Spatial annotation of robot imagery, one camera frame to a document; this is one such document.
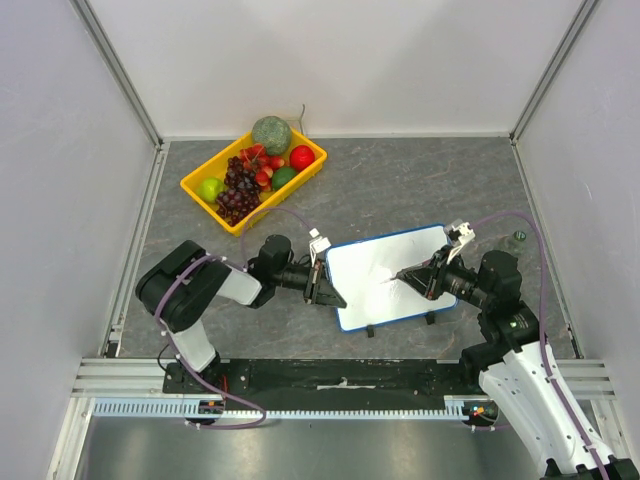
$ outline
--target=yellow plastic tray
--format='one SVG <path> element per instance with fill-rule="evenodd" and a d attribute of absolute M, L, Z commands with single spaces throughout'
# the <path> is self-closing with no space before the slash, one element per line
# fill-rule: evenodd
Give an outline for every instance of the yellow plastic tray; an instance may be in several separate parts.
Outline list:
<path fill-rule="evenodd" d="M 227 232 L 235 235 L 236 237 L 239 237 L 242 234 L 242 228 L 244 227 L 244 224 L 247 223 L 247 219 L 249 219 L 250 221 L 250 225 L 248 225 L 248 227 L 250 227 L 269 212 L 264 212 L 264 214 L 262 215 L 254 215 L 252 218 L 249 218 L 250 215 L 255 212 L 259 212 L 264 208 L 275 207 L 276 205 L 278 205 L 285 198 L 295 192 L 300 187 L 300 185 L 302 185 L 316 173 L 318 173 L 322 169 L 323 164 L 327 159 L 327 152 L 325 150 L 320 148 L 318 145 L 313 143 L 297 130 L 292 128 L 291 131 L 291 145 L 289 146 L 289 149 L 282 155 L 282 158 L 287 160 L 289 158 L 291 150 L 293 150 L 298 145 L 307 145 L 309 148 L 311 148 L 311 150 L 313 150 L 313 153 L 315 153 L 315 161 L 307 168 L 305 168 L 302 172 L 298 173 L 280 190 L 270 194 L 261 194 L 260 198 L 263 200 L 262 204 L 249 215 L 247 215 L 247 217 L 245 217 L 244 220 L 238 223 L 235 227 L 232 227 L 227 222 L 225 222 L 224 219 L 216 213 L 217 207 L 202 200 L 196 194 L 196 190 L 205 178 L 216 177 L 220 180 L 224 180 L 224 176 L 227 173 L 228 159 L 238 155 L 240 153 L 240 150 L 242 150 L 243 148 L 249 148 L 253 145 L 251 132 L 247 132 L 245 135 L 243 135 L 227 148 L 218 153 L 215 157 L 211 158 L 209 161 L 196 168 L 193 172 L 184 177 L 180 181 L 180 186 L 185 192 L 189 194 L 191 198 L 193 198 L 193 200 L 195 200 L 198 205 L 204 208 L 209 215 L 215 218 L 216 221 L 220 225 L 222 225 L 222 228 L 224 228 Z"/>

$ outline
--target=tomato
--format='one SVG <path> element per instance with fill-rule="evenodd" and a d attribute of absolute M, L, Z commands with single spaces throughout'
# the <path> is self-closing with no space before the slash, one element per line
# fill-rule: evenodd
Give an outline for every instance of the tomato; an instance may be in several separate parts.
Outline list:
<path fill-rule="evenodd" d="M 289 155 L 289 163 L 298 172 L 301 172 L 311 165 L 315 159 L 316 156 L 313 154 L 313 150 L 306 145 L 298 145 L 291 150 L 291 154 Z"/>

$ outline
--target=white wall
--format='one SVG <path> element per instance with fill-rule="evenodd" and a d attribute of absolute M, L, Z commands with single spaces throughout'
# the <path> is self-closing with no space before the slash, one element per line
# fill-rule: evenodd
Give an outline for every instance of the white wall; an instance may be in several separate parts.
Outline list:
<path fill-rule="evenodd" d="M 66 0 L 0 2 L 0 478 L 44 478 L 153 148 Z"/>
<path fill-rule="evenodd" d="M 508 132 L 580 0 L 92 0 L 165 136 Z"/>
<path fill-rule="evenodd" d="M 600 2 L 521 152 L 585 353 L 640 456 L 640 2 Z"/>

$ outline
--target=green bottle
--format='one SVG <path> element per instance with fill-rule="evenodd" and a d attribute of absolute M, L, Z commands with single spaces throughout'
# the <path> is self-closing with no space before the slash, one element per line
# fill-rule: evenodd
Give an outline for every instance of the green bottle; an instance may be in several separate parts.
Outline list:
<path fill-rule="evenodd" d="M 503 252 L 510 253 L 514 257 L 518 258 L 524 253 L 527 234 L 521 230 L 513 232 L 513 235 L 505 235 L 498 240 L 497 249 Z"/>

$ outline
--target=cable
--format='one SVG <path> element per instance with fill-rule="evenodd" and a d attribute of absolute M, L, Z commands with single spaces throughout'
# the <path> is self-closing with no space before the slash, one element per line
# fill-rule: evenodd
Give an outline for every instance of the cable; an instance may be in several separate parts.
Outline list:
<path fill-rule="evenodd" d="M 244 226 L 242 227 L 242 235 L 240 235 L 240 253 L 242 255 L 242 262 L 243 262 L 243 265 L 244 265 L 244 271 L 245 272 L 249 269 L 249 257 L 247 255 L 247 247 L 246 247 L 245 241 L 244 241 L 246 233 L 247 233 L 247 229 L 249 228 L 249 224 L 251 223 L 249 220 L 251 220 L 251 218 L 254 217 L 255 215 L 260 215 L 263 212 L 270 212 L 270 211 L 273 211 L 273 210 L 281 210 L 283 212 L 287 212 L 287 213 L 293 215 L 294 217 L 296 217 L 298 220 L 300 220 L 300 223 L 302 223 L 306 227 L 307 231 L 313 230 L 313 227 L 309 224 L 309 222 L 307 222 L 305 220 L 305 218 L 302 215 L 300 215 L 298 212 L 296 212 L 294 210 L 290 210 L 290 209 L 288 209 L 286 207 L 267 207 L 267 208 L 263 208 L 263 209 L 261 209 L 261 210 L 259 210 L 257 212 L 253 212 L 251 215 L 249 215 L 246 218 L 246 222 L 245 222 Z"/>
<path fill-rule="evenodd" d="M 193 263 L 191 263 L 191 265 L 189 265 L 184 272 L 182 272 L 180 275 L 178 275 L 178 278 L 176 278 L 176 280 L 171 284 L 171 286 L 169 287 L 169 289 L 165 292 L 165 294 L 163 295 L 162 299 L 160 299 L 160 303 L 158 303 L 158 306 L 156 307 L 156 311 L 153 315 L 153 318 L 156 320 L 156 322 L 158 323 L 158 326 L 161 328 L 161 330 L 164 332 L 166 330 L 168 330 L 167 324 L 164 322 L 164 320 L 162 320 L 161 318 L 161 314 L 162 314 L 162 310 L 164 309 L 164 307 L 166 306 L 167 302 L 169 301 L 169 298 L 171 298 L 171 295 L 174 294 L 174 292 L 176 291 L 176 289 L 178 288 L 178 286 L 180 284 L 182 284 L 182 282 L 191 274 L 191 272 L 193 272 L 196 268 L 198 268 L 200 265 L 204 264 L 205 262 L 212 262 L 214 260 L 221 260 L 221 261 L 226 261 L 226 259 L 215 256 L 215 255 L 205 255 L 204 257 L 200 257 L 198 258 L 196 261 L 194 261 Z M 200 424 L 194 424 L 193 422 L 190 422 L 187 420 L 187 423 L 189 425 L 195 426 L 197 428 L 204 428 L 204 429 L 208 429 L 208 430 L 241 430 L 244 428 L 252 428 L 252 427 L 257 427 L 258 425 L 260 425 L 262 422 L 264 422 L 267 418 L 267 411 L 262 408 L 259 405 L 256 405 L 253 402 L 250 402 L 249 400 L 245 400 L 244 398 L 240 398 L 236 395 L 232 395 L 230 393 L 227 393 L 223 390 L 220 390 L 219 388 L 215 387 L 214 385 L 211 385 L 209 382 L 207 382 L 204 378 L 202 378 L 200 376 L 200 374 L 191 366 L 189 365 L 189 363 L 185 360 L 184 356 L 180 354 L 180 349 L 178 348 L 178 346 L 176 345 L 176 343 L 173 341 L 173 338 L 171 338 L 171 335 L 167 335 L 167 338 L 169 339 L 169 345 L 171 346 L 171 348 L 173 348 L 173 350 L 176 352 L 176 359 L 178 359 L 180 361 L 180 363 L 182 364 L 182 366 L 185 368 L 185 370 L 187 372 L 189 372 L 189 374 L 191 374 L 191 376 L 203 387 L 205 387 L 206 389 L 217 393 L 219 395 L 222 395 L 222 397 L 226 400 L 226 399 L 230 399 L 233 400 L 234 402 L 238 402 L 241 403 L 243 405 L 246 405 L 249 408 L 252 408 L 254 410 L 258 410 L 261 413 L 261 417 L 257 420 L 254 420 L 252 422 L 248 422 L 248 423 L 241 423 L 241 424 L 234 424 L 234 425 L 200 425 Z"/>
<path fill-rule="evenodd" d="M 481 227 L 485 223 L 489 223 L 498 218 L 507 217 L 507 216 L 515 216 L 525 220 L 529 224 L 533 232 L 535 233 L 536 239 L 538 241 L 538 251 L 540 254 L 540 301 L 538 303 L 538 317 L 539 317 L 538 323 L 540 326 L 540 329 L 539 329 L 540 355 L 542 356 L 542 363 L 544 365 L 544 370 L 547 374 L 547 377 L 551 381 L 551 385 L 553 386 L 553 389 L 556 391 L 558 398 L 560 398 L 560 402 L 564 406 L 565 410 L 569 414 L 569 417 L 571 418 L 571 421 L 573 422 L 576 429 L 580 433 L 580 436 L 582 437 L 582 440 L 586 444 L 587 449 L 591 452 L 591 456 L 593 457 L 593 461 L 595 462 L 595 464 L 598 467 L 598 470 L 600 471 L 602 480 L 610 480 L 609 474 L 607 473 L 607 470 L 604 467 L 604 464 L 602 463 L 602 460 L 600 459 L 598 452 L 596 452 L 595 447 L 593 447 L 593 442 L 591 441 L 589 434 L 587 433 L 585 428 L 582 426 L 582 423 L 578 419 L 576 412 L 573 410 L 573 408 L 571 407 L 571 404 L 569 403 L 569 400 L 567 399 L 566 395 L 562 391 L 560 384 L 555 378 L 553 378 L 553 370 L 549 362 L 549 356 L 547 355 L 547 348 L 546 348 L 547 302 L 546 302 L 545 292 L 547 291 L 548 267 L 547 267 L 547 257 L 544 252 L 544 242 L 542 239 L 542 232 L 540 232 L 540 229 L 536 225 L 536 222 L 531 215 L 529 215 L 528 213 L 519 212 L 517 210 L 507 210 L 505 212 L 494 213 L 493 215 L 489 215 L 488 217 L 485 217 L 481 220 L 478 220 L 477 222 L 474 222 L 471 225 L 471 228 L 476 229 L 478 227 Z"/>
<path fill-rule="evenodd" d="M 162 348 L 162 350 L 160 350 L 160 352 L 158 353 L 158 356 L 156 357 L 156 362 L 158 362 L 158 366 L 162 369 L 162 371 L 163 371 L 164 373 L 167 373 L 167 369 L 166 369 L 166 368 L 164 368 L 164 365 L 162 365 L 162 364 L 160 363 L 160 357 L 162 356 L 162 354 L 164 353 L 164 351 L 165 351 L 167 348 L 169 348 L 169 344 L 168 344 L 168 343 L 167 343 L 167 344 Z"/>

